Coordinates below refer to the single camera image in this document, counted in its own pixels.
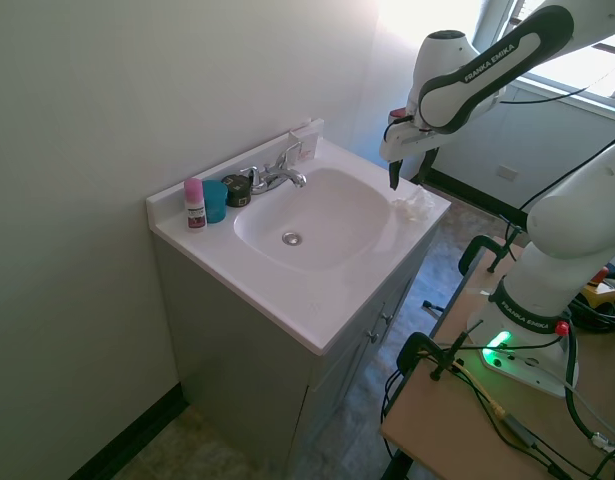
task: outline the wooden table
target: wooden table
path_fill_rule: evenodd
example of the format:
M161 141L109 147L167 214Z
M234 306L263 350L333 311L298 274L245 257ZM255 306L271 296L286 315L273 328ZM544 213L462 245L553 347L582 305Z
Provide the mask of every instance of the wooden table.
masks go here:
M437 343L453 342L465 329L471 313L485 304L487 298L481 291L493 291L513 264L508 256L495 273L488 273L486 268L493 259L493 254L487 252L472 267L454 294L450 308L441 317L442 324L433 335ZM615 426L615 334L578 332L577 388ZM503 408L579 467L590 473L596 469L603 454L591 447L574 425L564 399L485 368L478 355L462 351L458 356ZM429 378L432 367L431 362L420 361L400 391L381 427L381 434L387 440L447 480L553 480L538 462L512 450L498 438L473 390L447 372L439 382L432 381ZM592 431L606 432L579 402L577 406ZM572 478L586 478L555 455L550 456ZM611 479L613 472L613 462L610 462L600 478Z

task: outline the pink bottle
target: pink bottle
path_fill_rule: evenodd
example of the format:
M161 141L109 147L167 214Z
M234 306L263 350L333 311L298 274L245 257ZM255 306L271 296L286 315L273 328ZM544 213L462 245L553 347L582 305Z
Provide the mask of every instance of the pink bottle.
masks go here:
M200 232L207 228L203 182L197 178L185 180L185 210L187 228L190 232Z

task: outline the faucet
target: faucet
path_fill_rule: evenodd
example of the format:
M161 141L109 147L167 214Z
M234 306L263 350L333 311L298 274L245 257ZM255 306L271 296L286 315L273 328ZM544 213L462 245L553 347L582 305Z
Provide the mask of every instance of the faucet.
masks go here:
M307 183L305 176L291 168L287 168L287 155L296 148L302 147L302 142L297 142L285 150L276 159L276 163L265 165L263 172L260 172L257 167L247 167L240 171L246 173L251 178L251 194L260 195L285 183L286 180L291 180L295 187L302 188Z

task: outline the cabinet handle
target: cabinet handle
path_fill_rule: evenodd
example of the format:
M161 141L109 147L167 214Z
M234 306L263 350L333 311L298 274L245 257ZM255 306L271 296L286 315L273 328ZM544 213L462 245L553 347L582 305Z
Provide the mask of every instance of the cabinet handle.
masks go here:
M383 320L385 320L385 323L387 324L387 326L389 326L389 324L391 323L391 321L394 319L393 315L387 315L385 313L381 313L380 314L380 318L382 318Z
M377 334L377 333L371 333L371 331L370 331L370 330L367 330L367 331L365 332L365 336L366 336L367 338L369 338L369 341L370 341L371 343L376 343L376 342L378 341L378 339L380 338L380 335L379 335L379 334Z

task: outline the black container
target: black container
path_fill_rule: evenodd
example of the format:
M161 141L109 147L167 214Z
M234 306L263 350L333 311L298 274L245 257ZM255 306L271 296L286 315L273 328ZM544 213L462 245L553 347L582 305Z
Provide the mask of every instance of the black container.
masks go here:
M227 175L221 180L227 185L227 205L240 208L251 202L251 180L243 175Z

